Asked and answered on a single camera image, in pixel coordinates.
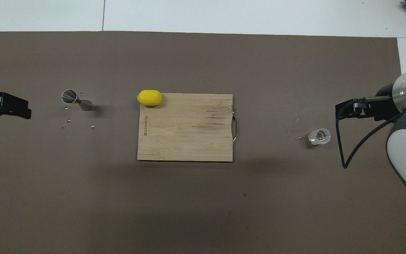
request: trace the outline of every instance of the wooden cutting board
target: wooden cutting board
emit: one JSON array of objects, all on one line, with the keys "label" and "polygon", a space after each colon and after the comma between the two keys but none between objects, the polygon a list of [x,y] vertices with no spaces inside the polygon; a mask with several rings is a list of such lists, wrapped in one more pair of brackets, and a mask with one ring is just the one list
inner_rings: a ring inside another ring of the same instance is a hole
[{"label": "wooden cutting board", "polygon": [[233,161],[233,95],[162,93],[140,105],[137,159]]}]

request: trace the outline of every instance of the cutting board handle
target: cutting board handle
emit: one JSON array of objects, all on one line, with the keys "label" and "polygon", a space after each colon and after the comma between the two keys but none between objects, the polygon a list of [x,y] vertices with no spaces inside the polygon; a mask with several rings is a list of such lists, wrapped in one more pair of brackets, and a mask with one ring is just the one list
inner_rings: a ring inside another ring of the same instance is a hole
[{"label": "cutting board handle", "polygon": [[237,123],[237,118],[236,118],[234,112],[233,112],[233,120],[234,120],[234,122],[236,123],[236,133],[235,133],[235,135],[233,136],[233,144],[234,144],[234,141],[236,140],[237,132],[238,132],[238,129],[239,129],[239,124]]}]

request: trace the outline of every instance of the white floor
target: white floor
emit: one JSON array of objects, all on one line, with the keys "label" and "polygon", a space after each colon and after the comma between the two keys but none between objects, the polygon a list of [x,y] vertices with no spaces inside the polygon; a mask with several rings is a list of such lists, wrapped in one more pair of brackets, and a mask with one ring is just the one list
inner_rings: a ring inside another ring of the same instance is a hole
[{"label": "white floor", "polygon": [[397,37],[403,0],[0,0],[0,31],[161,31]]}]

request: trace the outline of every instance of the metal handle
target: metal handle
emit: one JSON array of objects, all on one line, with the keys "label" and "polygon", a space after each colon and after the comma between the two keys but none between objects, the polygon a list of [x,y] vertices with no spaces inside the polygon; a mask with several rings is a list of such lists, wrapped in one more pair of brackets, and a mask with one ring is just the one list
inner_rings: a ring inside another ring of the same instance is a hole
[{"label": "metal handle", "polygon": [[236,118],[234,112],[233,112],[233,119],[234,119],[234,121],[236,122],[236,134],[235,134],[234,137],[233,137],[233,144],[234,144],[234,141],[236,140],[236,137],[237,137],[237,132],[238,132],[237,130],[238,130],[238,127],[239,127],[239,125],[238,125],[238,123],[237,123],[237,118]]}]

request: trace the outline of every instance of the metal cup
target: metal cup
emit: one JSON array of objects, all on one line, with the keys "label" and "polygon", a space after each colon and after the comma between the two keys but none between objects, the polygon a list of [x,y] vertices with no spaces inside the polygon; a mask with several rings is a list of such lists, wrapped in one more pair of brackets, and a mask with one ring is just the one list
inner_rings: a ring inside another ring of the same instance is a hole
[{"label": "metal cup", "polygon": [[84,111],[92,110],[92,102],[89,100],[79,99],[78,94],[73,89],[67,89],[62,93],[62,101],[65,104],[77,103]]}]

